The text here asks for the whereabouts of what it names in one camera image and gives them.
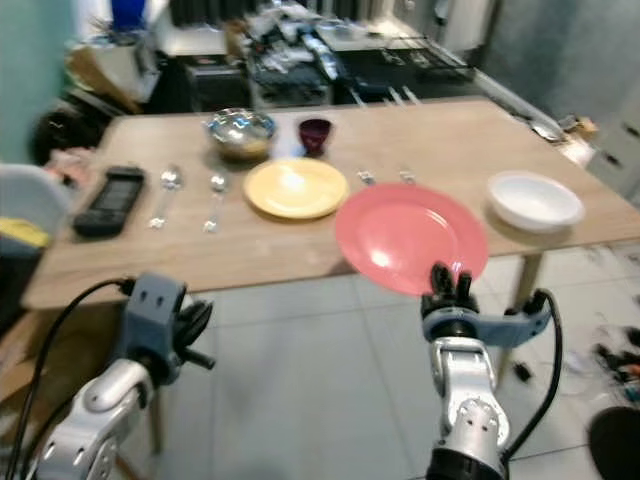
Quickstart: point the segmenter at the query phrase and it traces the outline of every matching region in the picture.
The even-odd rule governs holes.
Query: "black cable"
[[[560,319],[560,313],[553,295],[548,290],[538,290],[545,299],[549,302],[549,308],[551,308],[551,317],[553,318],[553,327],[555,333],[555,349],[553,353],[553,372],[551,374],[551,383],[549,384],[549,390],[540,405],[540,408],[531,417],[529,423],[522,429],[520,435],[513,441],[511,446],[507,448],[502,454],[502,463],[507,465],[509,460],[515,455],[522,444],[529,438],[531,432],[538,426],[542,417],[547,413],[551,402],[553,402],[556,392],[558,391],[558,385],[560,383],[560,373],[562,371],[562,324]]]
[[[71,405],[71,402],[73,402],[73,397],[75,397],[75,395],[70,396],[64,402],[58,405],[58,408],[53,411],[47,421],[44,422],[44,425],[42,425],[42,427],[40,427],[40,430],[38,430],[38,432],[35,434],[33,440],[31,440],[29,447],[25,451],[24,458],[22,459],[22,468],[20,469],[21,480],[25,480],[27,478],[27,475],[29,475],[29,464],[31,463],[31,459],[33,458],[33,455],[38,448],[38,445],[42,441],[42,438],[49,431],[49,428],[51,428],[51,425],[53,425],[53,422],[60,416],[60,414],[65,409],[67,409],[69,405]]]
[[[74,298],[73,301],[62,311],[58,318],[56,318],[55,322],[53,322],[53,325],[51,325],[51,327],[49,328],[47,336],[44,339],[42,348],[38,352],[36,365],[33,370],[33,376],[31,377],[31,384],[29,385],[29,391],[27,392],[27,396],[22,405],[22,410],[20,411],[16,438],[11,449],[9,466],[7,467],[7,473],[4,478],[13,479],[16,473],[18,461],[20,459],[20,450],[22,449],[22,442],[24,440],[24,434],[27,430],[27,423],[29,421],[29,414],[31,413],[31,408],[33,407],[33,402],[40,385],[40,378],[42,376],[42,370],[44,369],[44,363],[47,360],[47,355],[49,354],[49,350],[53,345],[53,340],[55,339],[55,336],[58,333],[58,330],[60,330],[62,324],[67,319],[69,314],[71,314],[71,312],[78,306],[78,304],[96,290],[100,290],[101,288],[109,285],[119,285],[120,291],[122,291],[126,295],[130,295],[131,291],[133,290],[134,283],[135,280],[131,278],[117,278],[96,283],[94,286],[87,288],[84,292]]]

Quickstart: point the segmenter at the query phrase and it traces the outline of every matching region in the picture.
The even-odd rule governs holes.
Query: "tabletop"
[[[278,125],[272,157],[301,154],[297,123],[320,116],[334,123],[324,160],[347,178],[352,193],[366,188],[356,172],[366,168],[379,182],[399,181],[409,168],[420,185],[445,192],[485,225],[490,255],[534,253],[569,246],[640,238],[640,214],[588,172],[486,99],[412,106],[301,109],[272,114]],[[305,222],[269,218],[250,207],[242,191],[246,171],[235,169],[215,234],[202,231],[212,208],[209,178],[220,168],[202,125],[205,116],[124,117],[113,123],[98,150],[99,169],[134,164],[148,172],[147,188],[124,232],[83,241],[69,228],[48,249],[26,293],[33,309],[61,308],[106,278],[156,271],[187,283],[189,291],[318,278],[351,272],[334,237],[335,215]],[[162,193],[160,173],[182,168],[162,230],[148,221]],[[578,225],[550,235],[518,231],[490,210],[487,180],[504,170],[528,170],[554,178],[584,202]],[[96,175],[79,205],[94,195]],[[111,301],[105,289],[88,303]]]

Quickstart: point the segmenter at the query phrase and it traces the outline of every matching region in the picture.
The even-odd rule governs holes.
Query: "tiled floor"
[[[539,283],[557,296],[574,362],[584,359],[598,327],[640,324],[632,298],[640,293],[637,259],[638,245],[548,255]],[[517,258],[491,260],[474,288],[483,311],[507,306],[517,269]],[[216,300],[216,313],[197,347],[218,364],[213,372],[185,367],[164,392],[167,447],[161,456],[148,454],[144,422],[127,442],[123,450],[141,472],[163,480],[424,475],[441,402],[417,300],[359,276],[203,296]],[[515,352],[535,377],[525,385],[509,376],[500,389],[513,435],[544,395],[551,348],[545,332]],[[589,375],[569,371],[560,392],[512,462],[512,479],[598,478],[584,432],[610,398]]]

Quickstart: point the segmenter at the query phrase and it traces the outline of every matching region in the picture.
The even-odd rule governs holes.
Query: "metal bowl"
[[[276,132],[271,117],[244,108],[220,110],[206,126],[220,154],[232,161],[266,159]]]

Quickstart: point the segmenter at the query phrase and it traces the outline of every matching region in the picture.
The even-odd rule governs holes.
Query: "remote control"
[[[137,167],[111,167],[89,207],[77,214],[73,230],[81,237],[113,237],[122,232],[140,191],[144,171]]]

